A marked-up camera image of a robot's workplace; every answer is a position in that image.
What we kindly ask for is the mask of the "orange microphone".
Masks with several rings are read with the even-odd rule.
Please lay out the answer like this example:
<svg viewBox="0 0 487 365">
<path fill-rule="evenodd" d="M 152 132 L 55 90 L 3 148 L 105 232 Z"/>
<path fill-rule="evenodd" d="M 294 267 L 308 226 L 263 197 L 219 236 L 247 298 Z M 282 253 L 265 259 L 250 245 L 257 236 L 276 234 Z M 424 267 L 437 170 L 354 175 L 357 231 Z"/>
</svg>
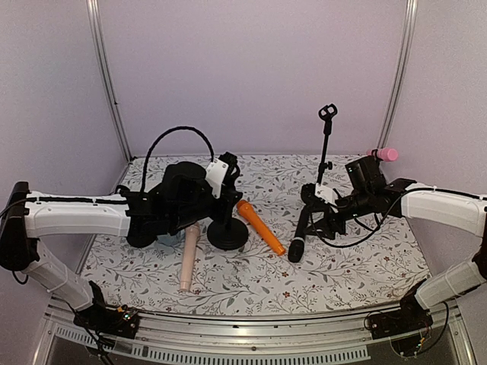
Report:
<svg viewBox="0 0 487 365">
<path fill-rule="evenodd" d="M 243 217 L 253 229 L 260 235 L 263 241 L 269 246 L 269 248 L 278 256 L 285 254 L 286 250 L 280 243 L 274 233 L 266 226 L 261 220 L 259 215 L 254 211 L 253 206 L 245 201 L 240 200 L 237 203 L 237 211 L 241 217 Z"/>
</svg>

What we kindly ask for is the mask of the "black microphone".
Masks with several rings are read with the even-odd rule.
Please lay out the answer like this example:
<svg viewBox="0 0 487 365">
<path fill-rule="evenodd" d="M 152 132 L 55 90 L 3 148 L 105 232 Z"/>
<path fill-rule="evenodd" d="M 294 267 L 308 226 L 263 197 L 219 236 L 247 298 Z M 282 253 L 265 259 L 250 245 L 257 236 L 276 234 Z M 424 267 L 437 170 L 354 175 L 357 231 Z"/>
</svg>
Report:
<svg viewBox="0 0 487 365">
<path fill-rule="evenodd" d="M 288 249 L 288 260 L 291 263 L 297 263 L 301 260 L 304 254 L 306 229 L 309 221 L 309 211 L 307 207 L 303 207 L 298 218 L 296 230 L 294 232 L 293 240 Z"/>
</svg>

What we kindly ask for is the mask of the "pink microphone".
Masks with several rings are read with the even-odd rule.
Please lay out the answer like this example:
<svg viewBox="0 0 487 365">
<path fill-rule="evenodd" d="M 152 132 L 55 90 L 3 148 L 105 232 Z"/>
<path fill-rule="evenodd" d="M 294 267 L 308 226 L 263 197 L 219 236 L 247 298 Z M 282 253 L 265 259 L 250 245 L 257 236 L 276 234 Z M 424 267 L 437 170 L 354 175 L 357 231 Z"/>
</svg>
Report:
<svg viewBox="0 0 487 365">
<path fill-rule="evenodd" d="M 379 148 L 368 150 L 366 155 L 385 162 L 394 162 L 398 159 L 399 153 L 394 148 Z"/>
</svg>

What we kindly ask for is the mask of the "tall black mic stand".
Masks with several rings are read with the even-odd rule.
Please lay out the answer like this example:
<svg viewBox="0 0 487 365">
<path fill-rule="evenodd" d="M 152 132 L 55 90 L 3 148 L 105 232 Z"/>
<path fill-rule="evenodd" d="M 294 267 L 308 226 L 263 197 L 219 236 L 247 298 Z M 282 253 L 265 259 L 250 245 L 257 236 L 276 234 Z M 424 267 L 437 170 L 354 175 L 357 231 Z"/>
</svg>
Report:
<svg viewBox="0 0 487 365">
<path fill-rule="evenodd" d="M 329 144 L 329 137 L 332 133 L 332 126 L 333 126 L 333 117 L 338 113 L 336 106 L 331 103 L 329 105 L 325 105 L 322 109 L 318 111 L 318 116 L 324 122 L 323 126 L 323 148 L 321 154 L 321 160 L 318 166 L 318 176 L 317 176 L 317 183 L 321 183 L 323 181 L 323 174 L 326 170 L 331 170 L 333 168 L 333 164 L 331 162 L 326 161 L 326 152 Z"/>
</svg>

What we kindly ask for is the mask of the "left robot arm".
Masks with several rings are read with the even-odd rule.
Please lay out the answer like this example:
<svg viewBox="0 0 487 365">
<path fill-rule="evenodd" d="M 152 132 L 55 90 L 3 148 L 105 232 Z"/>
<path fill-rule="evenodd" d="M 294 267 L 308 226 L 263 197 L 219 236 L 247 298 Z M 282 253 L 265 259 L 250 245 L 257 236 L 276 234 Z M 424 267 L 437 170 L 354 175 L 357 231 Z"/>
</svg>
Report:
<svg viewBox="0 0 487 365">
<path fill-rule="evenodd" d="M 46 195 L 17 182 L 1 212 L 1 266 L 38 281 L 84 318 L 106 317 L 113 311 L 101 289 L 53 256 L 41 237 L 103 234 L 144 248 L 158 236 L 174 236 L 209 218 L 208 241 L 225 251 L 239 249 L 249 236 L 246 225 L 232 216 L 242 197 L 234 185 L 239 174 L 235 163 L 222 159 L 207 167 L 179 162 L 167 166 L 150 191 L 120 189 L 101 197 Z"/>
</svg>

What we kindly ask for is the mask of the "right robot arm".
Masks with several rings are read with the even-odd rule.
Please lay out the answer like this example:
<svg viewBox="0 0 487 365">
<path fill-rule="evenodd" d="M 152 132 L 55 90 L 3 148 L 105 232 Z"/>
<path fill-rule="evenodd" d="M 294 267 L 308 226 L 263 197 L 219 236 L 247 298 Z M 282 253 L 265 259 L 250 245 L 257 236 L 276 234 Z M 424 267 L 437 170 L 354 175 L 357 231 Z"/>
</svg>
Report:
<svg viewBox="0 0 487 365">
<path fill-rule="evenodd" d="M 485 240 L 486 197 L 427 186 L 414 179 L 387 182 L 380 170 L 384 158 L 369 154 L 347 163 L 352 193 L 339 195 L 335 189 L 308 183 L 301 188 L 304 208 L 296 236 L 317 236 L 329 245 L 345 234 L 347 221 L 369 214 L 383 218 L 407 217 L 456 227 Z M 412 287 L 400 306 L 411 313 L 425 312 L 451 298 L 460 297 L 486 283 L 486 243 L 470 259 Z"/>
</svg>

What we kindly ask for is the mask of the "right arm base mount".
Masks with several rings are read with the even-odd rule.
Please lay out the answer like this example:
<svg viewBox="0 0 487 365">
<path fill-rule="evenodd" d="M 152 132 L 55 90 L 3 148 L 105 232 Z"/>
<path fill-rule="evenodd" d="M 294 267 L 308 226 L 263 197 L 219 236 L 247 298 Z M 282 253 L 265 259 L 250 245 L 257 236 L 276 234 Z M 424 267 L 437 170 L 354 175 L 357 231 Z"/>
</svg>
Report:
<svg viewBox="0 0 487 365">
<path fill-rule="evenodd" d="M 364 328 L 373 339 L 402 335 L 420 329 L 430 329 L 434 324 L 431 310 L 424 309 L 413 294 L 407 294 L 399 302 L 399 308 L 369 313 Z"/>
</svg>

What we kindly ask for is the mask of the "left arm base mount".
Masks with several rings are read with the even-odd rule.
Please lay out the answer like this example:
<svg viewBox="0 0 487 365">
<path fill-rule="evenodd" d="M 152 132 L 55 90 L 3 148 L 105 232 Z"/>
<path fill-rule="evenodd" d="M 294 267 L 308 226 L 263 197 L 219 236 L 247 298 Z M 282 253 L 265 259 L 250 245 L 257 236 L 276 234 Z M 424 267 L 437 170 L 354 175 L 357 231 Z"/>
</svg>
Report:
<svg viewBox="0 0 487 365">
<path fill-rule="evenodd" d="M 73 323 L 96 333 L 134 339 L 140 323 L 138 310 L 127 305 L 116 309 L 108 307 L 100 287 L 93 281 L 88 283 L 93 294 L 91 305 L 87 309 L 75 310 Z"/>
</svg>

